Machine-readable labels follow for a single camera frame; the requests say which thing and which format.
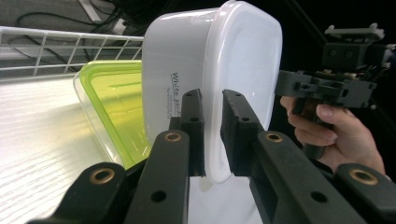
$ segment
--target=white wire rack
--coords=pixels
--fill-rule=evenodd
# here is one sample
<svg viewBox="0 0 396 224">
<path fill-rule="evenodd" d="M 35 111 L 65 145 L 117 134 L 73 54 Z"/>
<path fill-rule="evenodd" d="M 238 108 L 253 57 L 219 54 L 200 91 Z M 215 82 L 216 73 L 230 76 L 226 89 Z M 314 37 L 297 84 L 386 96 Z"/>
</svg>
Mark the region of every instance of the white wire rack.
<svg viewBox="0 0 396 224">
<path fill-rule="evenodd" d="M 0 77 L 77 72 L 94 60 L 137 60 L 143 37 L 0 26 Z"/>
<path fill-rule="evenodd" d="M 143 37 L 0 26 L 0 223 L 48 217 L 103 156 L 73 77 L 93 60 L 140 60 Z"/>
</svg>

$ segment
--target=finger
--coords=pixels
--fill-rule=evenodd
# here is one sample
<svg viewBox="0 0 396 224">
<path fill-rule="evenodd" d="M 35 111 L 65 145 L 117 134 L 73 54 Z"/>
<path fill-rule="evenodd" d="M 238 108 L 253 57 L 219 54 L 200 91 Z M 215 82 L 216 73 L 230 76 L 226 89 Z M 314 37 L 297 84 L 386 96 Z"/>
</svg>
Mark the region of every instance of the finger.
<svg viewBox="0 0 396 224">
<path fill-rule="evenodd" d="M 356 134 L 360 130 L 366 130 L 358 118 L 349 110 L 341 107 L 318 105 L 317 115 L 322 121 L 333 124 L 337 130 L 343 133 Z"/>
<path fill-rule="evenodd" d="M 288 118 L 288 122 L 296 129 L 309 133 L 310 135 L 320 138 L 323 141 L 333 142 L 335 139 L 337 139 L 337 134 L 334 131 L 304 119 L 301 116 L 292 115 Z"/>
<path fill-rule="evenodd" d="M 297 140 L 304 144 L 310 144 L 318 147 L 326 147 L 335 143 L 334 139 L 324 139 L 302 129 L 295 129 L 294 134 Z"/>
<path fill-rule="evenodd" d="M 286 108 L 288 116 L 291 114 L 291 110 L 294 108 L 295 100 L 295 97 L 290 96 L 282 96 L 282 98 L 280 98 L 280 104 Z"/>
</svg>

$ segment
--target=dark background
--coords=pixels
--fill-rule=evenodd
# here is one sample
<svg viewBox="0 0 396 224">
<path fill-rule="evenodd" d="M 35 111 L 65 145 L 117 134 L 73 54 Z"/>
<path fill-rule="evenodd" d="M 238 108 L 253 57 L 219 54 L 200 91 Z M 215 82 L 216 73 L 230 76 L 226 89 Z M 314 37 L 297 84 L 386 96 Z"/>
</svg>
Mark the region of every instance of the dark background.
<svg viewBox="0 0 396 224">
<path fill-rule="evenodd" d="M 96 11 L 105 24 L 90 23 L 89 18 L 77 0 L 5 0 L 0 2 L 0 25 L 27 28 L 64 30 L 72 32 L 92 32 L 111 34 L 116 19 L 126 20 L 125 35 L 144 35 L 147 27 L 158 16 L 176 11 L 220 7 L 222 0 L 92 0 Z M 283 51 L 280 68 L 282 70 L 321 69 L 322 47 L 327 39 L 323 32 L 329 25 L 336 28 L 365 28 L 373 22 L 385 30 L 385 38 L 380 43 L 396 43 L 394 4 L 388 0 L 252 0 L 248 1 L 276 18 L 283 32 Z M 66 18 L 46 14 L 27 15 L 32 12 L 53 14 L 84 21 L 81 23 Z M 368 108 L 352 109 L 358 118 L 372 131 L 378 149 L 383 156 L 387 174 L 396 179 L 396 111 L 395 111 L 395 68 L 387 77 L 377 82 L 373 93 L 376 110 Z M 294 141 L 292 127 L 287 123 L 286 112 L 276 98 L 270 130 L 290 136 Z"/>
</svg>

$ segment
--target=black cable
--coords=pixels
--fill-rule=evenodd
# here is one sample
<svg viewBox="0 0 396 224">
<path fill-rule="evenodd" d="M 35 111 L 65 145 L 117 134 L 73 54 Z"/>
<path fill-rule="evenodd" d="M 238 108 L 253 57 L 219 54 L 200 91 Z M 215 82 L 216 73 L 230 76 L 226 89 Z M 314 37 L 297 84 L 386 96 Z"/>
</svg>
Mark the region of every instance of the black cable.
<svg viewBox="0 0 396 224">
<path fill-rule="evenodd" d="M 306 15 L 304 10 L 295 0 L 283 0 L 285 5 L 292 11 L 294 18 L 300 22 L 316 42 L 317 46 L 322 49 L 323 46 L 328 43 L 325 35 L 319 30 L 319 28 L 311 21 L 311 19 Z"/>
<path fill-rule="evenodd" d="M 10 38 L 10 39 L 8 40 L 7 43 L 8 43 L 13 49 L 15 49 L 17 52 L 19 52 L 20 54 L 26 56 L 27 58 L 35 59 L 35 60 L 36 60 L 37 57 L 28 55 L 28 54 L 24 53 L 23 51 L 17 49 L 16 47 L 12 46 L 12 42 L 13 42 L 13 41 L 18 40 L 18 39 L 22 39 L 22 38 L 25 38 L 25 36 L 24 36 L 24 37 L 22 37 L 22 36 L 17 36 L 17 37 L 14 37 L 14 38 Z M 50 63 L 50 62 L 48 62 L 48 61 L 46 61 L 46 60 L 43 60 L 43 59 L 41 59 L 40 62 L 42 62 L 42 63 L 47 63 L 47 64 L 55 64 L 55 63 Z M 76 69 L 75 67 L 70 67 L 70 70 L 71 70 L 72 72 L 77 72 L 77 69 Z"/>
<path fill-rule="evenodd" d="M 101 22 L 101 23 L 99 23 L 99 24 L 97 24 L 97 23 L 95 24 L 95 23 L 91 23 L 91 22 L 85 22 L 85 21 L 79 21 L 79 20 L 76 20 L 76 19 L 73 19 L 73 18 L 69 18 L 69 17 L 66 17 L 66 16 L 62 16 L 62 15 L 58 15 L 58 14 L 54 14 L 54 13 L 49 13 L 49 12 L 30 12 L 30 13 L 25 13 L 25 14 L 23 14 L 23 15 L 21 15 L 21 16 L 19 16 L 19 17 L 17 18 L 17 20 L 16 20 L 16 27 L 20 27 L 21 21 L 22 21 L 24 18 L 30 17 L 30 16 L 37 16 L 37 15 L 52 16 L 52 17 L 57 17 L 57 18 L 69 20 L 69 21 L 78 22 L 78 23 L 85 24 L 85 25 L 94 26 L 94 28 L 90 31 L 90 33 L 94 33 L 94 32 L 96 32 L 96 31 L 98 31 L 99 29 L 101 29 L 103 26 L 105 26 L 105 28 L 108 29 L 106 26 L 108 26 L 111 22 L 113 22 L 117 17 L 120 16 L 120 9 L 117 8 L 117 7 L 115 7 L 114 10 L 113 10 L 113 11 L 111 12 L 111 14 L 109 15 L 109 17 L 107 17 L 107 19 L 106 19 L 105 21 L 103 21 L 103 22 Z M 28 40 L 32 41 L 33 43 L 35 43 L 35 44 L 37 44 L 37 45 L 40 45 L 39 42 L 37 42 L 36 40 L 34 40 L 34 39 L 33 39 L 32 37 L 30 37 L 29 35 L 25 35 L 25 38 L 27 38 Z M 8 44 L 9 44 L 11 47 L 12 47 L 11 42 L 12 42 L 13 40 L 15 40 L 15 39 L 11 39 L 11 41 L 8 42 Z M 30 56 L 30 55 L 27 55 L 27 54 L 21 52 L 20 50 L 18 50 L 18 49 L 16 49 L 16 48 L 14 48 L 14 49 L 15 49 L 16 51 L 20 52 L 21 54 L 25 55 L 25 56 L 28 57 L 28 58 L 36 59 L 35 57 Z M 54 55 L 58 60 L 60 60 L 61 62 L 67 63 L 67 60 L 66 60 L 64 57 L 62 57 L 61 55 L 59 55 L 57 52 L 55 52 L 54 50 L 52 50 L 52 49 L 45 49 L 45 50 L 47 50 L 48 52 L 50 52 L 51 54 L 53 54 L 53 55 Z M 87 51 L 86 49 L 84 49 L 84 53 L 85 53 L 85 56 L 86 56 L 87 61 L 89 62 L 89 61 L 91 60 L 91 57 L 90 57 L 90 55 L 88 54 L 88 51 Z M 76 71 L 77 71 L 77 69 L 76 69 L 75 67 L 70 67 L 70 70 L 71 70 L 72 72 L 76 72 Z"/>
<path fill-rule="evenodd" d="M 149 25 L 165 13 L 173 12 L 180 0 L 106 0 L 122 10 L 122 18 L 132 35 L 143 36 Z"/>
<path fill-rule="evenodd" d="M 102 9 L 100 9 L 92 0 L 90 0 L 91 5 L 93 8 L 95 8 L 97 11 L 102 12 L 103 14 L 110 15 L 112 12 L 105 12 Z"/>
</svg>

